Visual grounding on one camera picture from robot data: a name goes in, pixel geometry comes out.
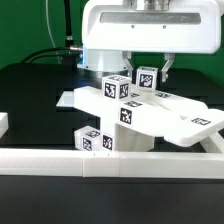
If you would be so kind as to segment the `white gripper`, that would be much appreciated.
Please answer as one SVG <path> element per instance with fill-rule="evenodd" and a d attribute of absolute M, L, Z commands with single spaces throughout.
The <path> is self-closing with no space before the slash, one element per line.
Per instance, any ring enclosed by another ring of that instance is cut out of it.
<path fill-rule="evenodd" d="M 222 0 L 168 0 L 163 10 L 151 8 L 148 0 L 89 0 L 82 41 L 88 49 L 123 51 L 132 83 L 131 52 L 165 53 L 165 82 L 174 53 L 212 54 L 220 48 L 221 16 Z"/>

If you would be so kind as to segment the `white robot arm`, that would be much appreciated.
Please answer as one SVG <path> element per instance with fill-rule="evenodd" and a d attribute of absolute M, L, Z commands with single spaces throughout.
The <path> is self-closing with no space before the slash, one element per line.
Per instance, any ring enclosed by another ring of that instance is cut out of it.
<path fill-rule="evenodd" d="M 88 0 L 82 67 L 129 71 L 133 52 L 162 53 L 162 78 L 178 53 L 213 54 L 221 44 L 224 0 Z"/>

